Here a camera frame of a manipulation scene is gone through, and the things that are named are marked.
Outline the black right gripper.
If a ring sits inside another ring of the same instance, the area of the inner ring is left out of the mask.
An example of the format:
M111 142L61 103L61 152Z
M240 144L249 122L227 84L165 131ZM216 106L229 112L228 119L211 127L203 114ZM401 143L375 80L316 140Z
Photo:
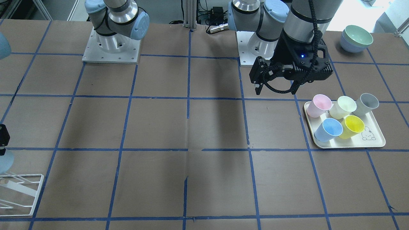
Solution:
M5 147L9 144L10 135L4 124L0 125L0 147Z

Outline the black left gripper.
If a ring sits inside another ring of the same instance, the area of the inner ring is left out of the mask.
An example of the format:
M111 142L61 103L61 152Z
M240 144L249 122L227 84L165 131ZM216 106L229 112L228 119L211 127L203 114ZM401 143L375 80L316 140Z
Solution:
M276 77L300 81L311 67L312 59L313 43L293 40L285 32L282 32L273 57L270 60L257 57L250 70L250 81L255 84L256 95L260 95L264 86L261 73L266 71L268 67L272 68L273 74L265 75L267 81L271 81Z

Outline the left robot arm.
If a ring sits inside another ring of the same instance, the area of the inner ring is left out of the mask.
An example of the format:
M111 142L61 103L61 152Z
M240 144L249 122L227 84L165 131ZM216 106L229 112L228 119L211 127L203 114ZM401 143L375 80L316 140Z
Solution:
M228 26L233 31L253 32L259 43L275 43L272 54L257 56L250 81L260 95L265 86L280 94L295 94L305 83L324 81L333 74L323 41L341 0L233 0Z

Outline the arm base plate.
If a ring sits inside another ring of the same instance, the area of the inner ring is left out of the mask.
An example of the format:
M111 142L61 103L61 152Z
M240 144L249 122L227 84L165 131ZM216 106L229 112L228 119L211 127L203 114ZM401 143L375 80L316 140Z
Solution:
M255 32L237 31L236 38L241 67L252 67L259 56L269 60L278 43L261 40Z
M99 35L92 28L82 61L95 64L137 64L141 41L124 35Z

